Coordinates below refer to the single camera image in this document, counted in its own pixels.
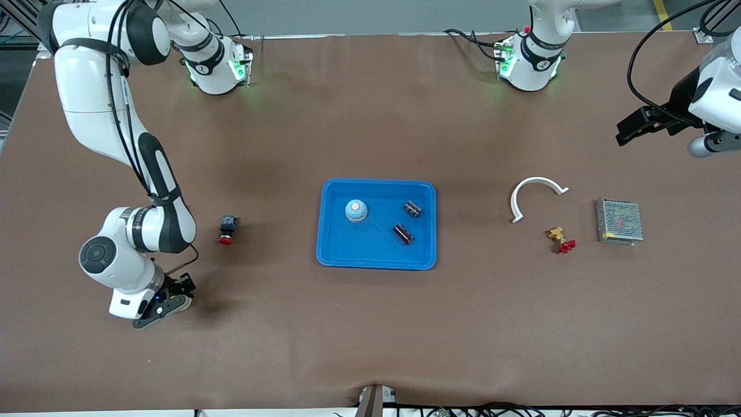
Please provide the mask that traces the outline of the aluminium frame profile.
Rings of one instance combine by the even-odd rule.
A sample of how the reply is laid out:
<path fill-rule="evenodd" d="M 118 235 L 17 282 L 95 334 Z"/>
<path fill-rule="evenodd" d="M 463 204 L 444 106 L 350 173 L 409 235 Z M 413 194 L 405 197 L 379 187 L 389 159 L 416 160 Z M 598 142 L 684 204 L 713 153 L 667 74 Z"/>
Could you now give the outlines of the aluminium frame profile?
<path fill-rule="evenodd" d="M 34 51 L 40 59 L 51 58 L 41 45 L 40 11 L 58 0 L 0 0 L 0 51 Z"/>

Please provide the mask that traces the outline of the brass red valve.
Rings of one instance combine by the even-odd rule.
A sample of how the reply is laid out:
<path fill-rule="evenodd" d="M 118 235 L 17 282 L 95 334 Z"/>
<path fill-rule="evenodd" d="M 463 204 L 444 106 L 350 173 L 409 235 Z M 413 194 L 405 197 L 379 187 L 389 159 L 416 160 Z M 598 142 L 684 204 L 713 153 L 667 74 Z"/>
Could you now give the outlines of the brass red valve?
<path fill-rule="evenodd" d="M 561 226 L 555 227 L 548 231 L 548 237 L 558 244 L 557 253 L 567 254 L 577 246 L 576 240 L 569 240 L 564 235 L 564 229 Z"/>

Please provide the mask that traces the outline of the metal table edge bracket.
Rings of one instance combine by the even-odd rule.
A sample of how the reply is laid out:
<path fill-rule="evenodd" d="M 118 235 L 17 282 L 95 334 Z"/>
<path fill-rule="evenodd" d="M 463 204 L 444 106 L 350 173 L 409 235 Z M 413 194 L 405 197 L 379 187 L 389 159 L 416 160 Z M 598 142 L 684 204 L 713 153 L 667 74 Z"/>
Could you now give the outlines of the metal table edge bracket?
<path fill-rule="evenodd" d="M 391 386 L 369 385 L 362 389 L 354 417 L 384 417 L 384 407 L 397 403 Z"/>

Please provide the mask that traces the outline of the blue plastic tray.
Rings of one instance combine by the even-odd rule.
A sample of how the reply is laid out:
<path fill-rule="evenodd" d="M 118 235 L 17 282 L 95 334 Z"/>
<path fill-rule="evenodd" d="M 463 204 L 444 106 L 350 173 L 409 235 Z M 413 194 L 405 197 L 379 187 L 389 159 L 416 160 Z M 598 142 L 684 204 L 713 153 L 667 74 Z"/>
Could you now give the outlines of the blue plastic tray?
<path fill-rule="evenodd" d="M 367 203 L 368 216 L 350 222 L 344 207 L 351 200 Z M 423 209 L 412 218 L 404 205 L 412 200 Z M 402 224 L 414 237 L 404 246 L 392 232 Z M 320 264 L 344 268 L 428 271 L 437 261 L 437 193 L 427 181 L 333 178 L 322 188 L 316 258 Z"/>

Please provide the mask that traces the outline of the perforated metal power supply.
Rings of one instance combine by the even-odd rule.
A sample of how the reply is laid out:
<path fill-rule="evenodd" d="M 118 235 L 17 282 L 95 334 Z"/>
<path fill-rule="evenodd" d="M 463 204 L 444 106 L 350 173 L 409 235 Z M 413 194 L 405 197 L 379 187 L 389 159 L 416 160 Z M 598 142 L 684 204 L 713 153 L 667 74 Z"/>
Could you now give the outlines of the perforated metal power supply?
<path fill-rule="evenodd" d="M 595 209 L 600 242 L 634 246 L 643 240 L 637 203 L 602 197 L 595 201 Z"/>

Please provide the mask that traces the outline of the red mushroom push button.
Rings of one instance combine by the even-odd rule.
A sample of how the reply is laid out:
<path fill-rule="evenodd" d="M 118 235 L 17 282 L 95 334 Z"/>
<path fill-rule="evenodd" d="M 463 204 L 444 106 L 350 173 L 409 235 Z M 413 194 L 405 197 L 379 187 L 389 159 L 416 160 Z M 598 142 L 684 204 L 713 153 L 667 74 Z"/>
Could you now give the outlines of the red mushroom push button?
<path fill-rule="evenodd" d="M 229 246 L 233 244 L 233 235 L 236 232 L 236 229 L 238 227 L 239 220 L 237 217 L 234 217 L 232 215 L 225 215 L 222 217 L 220 221 L 220 236 L 219 236 L 219 244 Z"/>

